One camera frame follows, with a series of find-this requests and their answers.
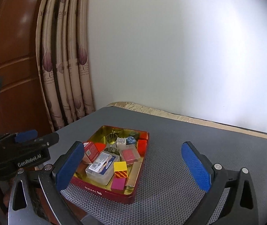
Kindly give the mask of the red barcode cube box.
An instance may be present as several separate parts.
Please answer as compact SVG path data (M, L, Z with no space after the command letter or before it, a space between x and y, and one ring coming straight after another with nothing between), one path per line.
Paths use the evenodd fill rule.
M85 142L84 145L84 156L82 162L84 164L91 164L99 156L99 151L93 142Z

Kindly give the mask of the clear plastic card case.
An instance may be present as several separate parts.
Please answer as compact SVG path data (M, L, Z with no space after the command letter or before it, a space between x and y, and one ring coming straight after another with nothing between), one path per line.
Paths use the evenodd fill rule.
M120 161L120 156L102 151L86 168L87 177L100 185L107 185L114 176L114 163L118 161Z

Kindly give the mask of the metal clamp tool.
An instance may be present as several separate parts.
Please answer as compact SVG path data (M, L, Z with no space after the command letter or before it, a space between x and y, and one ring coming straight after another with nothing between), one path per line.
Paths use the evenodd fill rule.
M115 133L110 133L106 136L106 147L104 151L120 156L120 152L117 149L116 141L118 136Z

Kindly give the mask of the black white zigzag cube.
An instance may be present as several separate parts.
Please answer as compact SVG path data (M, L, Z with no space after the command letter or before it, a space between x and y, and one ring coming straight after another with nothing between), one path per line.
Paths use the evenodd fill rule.
M127 139L118 137L116 140L116 147L118 150L126 149Z

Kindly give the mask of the pink rectangular box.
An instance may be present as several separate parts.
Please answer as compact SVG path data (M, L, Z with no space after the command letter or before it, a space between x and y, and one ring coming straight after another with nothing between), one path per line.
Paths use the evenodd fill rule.
M117 193L124 193L126 181L127 178L114 177L111 184L111 190Z

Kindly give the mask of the yellow red striped box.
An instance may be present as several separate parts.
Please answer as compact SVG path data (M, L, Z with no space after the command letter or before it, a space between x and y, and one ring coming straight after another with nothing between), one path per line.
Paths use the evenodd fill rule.
M116 178L127 178L127 163L125 161L114 162L114 176Z

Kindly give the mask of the blue patterned keychain case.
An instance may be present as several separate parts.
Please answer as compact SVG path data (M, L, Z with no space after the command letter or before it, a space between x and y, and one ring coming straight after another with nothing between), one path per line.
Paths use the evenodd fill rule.
M126 138L126 144L127 145L134 145L134 146L136 146L137 145L137 140L134 138L134 136L128 136Z

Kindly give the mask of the gold rectangular box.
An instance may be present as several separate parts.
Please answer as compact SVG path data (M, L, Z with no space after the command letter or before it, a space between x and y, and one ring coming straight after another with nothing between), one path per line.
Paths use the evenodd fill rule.
M142 166L142 162L141 161L137 161L137 162L134 162L132 167L131 167L131 171L130 171L130 174L128 176L128 179L127 179L127 182L126 182L126 189L128 190L134 190L134 187L137 183L137 180L138 180L138 176L139 176L139 173L140 173L140 169L141 169L141 166Z

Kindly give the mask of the red rectangular box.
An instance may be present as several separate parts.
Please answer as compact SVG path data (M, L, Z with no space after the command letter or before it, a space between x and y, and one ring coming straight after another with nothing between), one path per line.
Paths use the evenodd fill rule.
M147 140L139 139L136 148L140 156L145 156L147 149Z

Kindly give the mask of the red rounded case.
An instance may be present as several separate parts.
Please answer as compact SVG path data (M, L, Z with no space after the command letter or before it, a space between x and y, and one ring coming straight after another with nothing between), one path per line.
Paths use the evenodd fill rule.
M104 144L104 143L95 142L94 145L95 145L96 149L98 150L98 152L102 152L106 149L106 144Z

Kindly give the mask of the clear case red insert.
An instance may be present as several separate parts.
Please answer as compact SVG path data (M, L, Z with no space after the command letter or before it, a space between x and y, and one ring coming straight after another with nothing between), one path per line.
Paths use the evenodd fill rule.
M127 166L141 160L141 156L134 145L126 146L120 151L120 153L121 159L126 162Z

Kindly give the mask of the red gold tin box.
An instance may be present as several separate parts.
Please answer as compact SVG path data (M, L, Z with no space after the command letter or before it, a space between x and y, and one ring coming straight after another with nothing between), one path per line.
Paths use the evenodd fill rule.
M133 203L148 142L147 131L103 125L83 142L85 154L71 183L115 202Z

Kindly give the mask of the grey honeycomb table mat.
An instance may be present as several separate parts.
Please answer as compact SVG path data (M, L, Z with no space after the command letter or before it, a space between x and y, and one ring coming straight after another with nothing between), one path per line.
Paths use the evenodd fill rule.
M259 224L267 222L267 139L214 127L171 120L118 107L104 107L58 131L50 163L76 141L86 141L109 125L149 133L146 159L132 204L107 200L86 188L70 185L62 193L103 224L183 224L202 199L181 157L190 141L212 163L228 170L247 168L253 180Z

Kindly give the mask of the beige patterned curtain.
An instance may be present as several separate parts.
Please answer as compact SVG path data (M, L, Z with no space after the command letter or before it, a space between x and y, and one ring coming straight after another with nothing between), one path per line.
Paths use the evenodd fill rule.
M41 0L35 50L53 131L94 112L87 33L88 0Z

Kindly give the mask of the brown wooden door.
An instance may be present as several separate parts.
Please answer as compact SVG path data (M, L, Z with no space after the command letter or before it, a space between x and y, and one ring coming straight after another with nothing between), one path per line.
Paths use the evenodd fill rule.
M41 0L0 0L0 135L51 133L36 63Z

